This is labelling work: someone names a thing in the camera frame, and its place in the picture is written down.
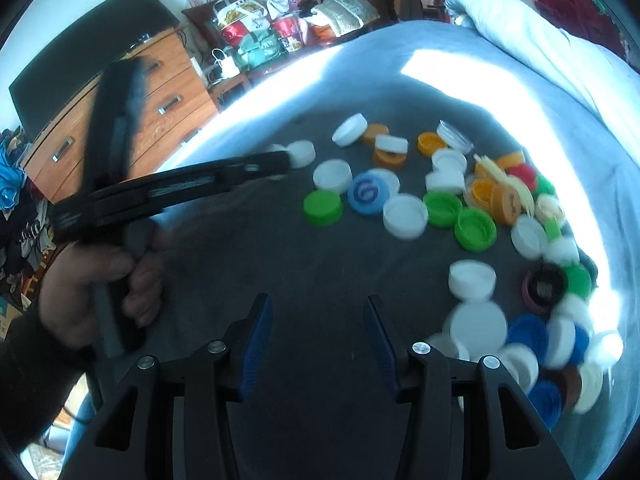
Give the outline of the person left hand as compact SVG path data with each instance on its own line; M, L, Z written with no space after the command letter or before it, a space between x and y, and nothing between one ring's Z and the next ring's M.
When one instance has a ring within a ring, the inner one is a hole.
M139 327L150 325L160 312L166 246L167 236L160 228L140 260L113 246L67 245L42 282L38 315L43 327L72 350L92 344L99 335L93 293L121 278L130 287L122 313Z

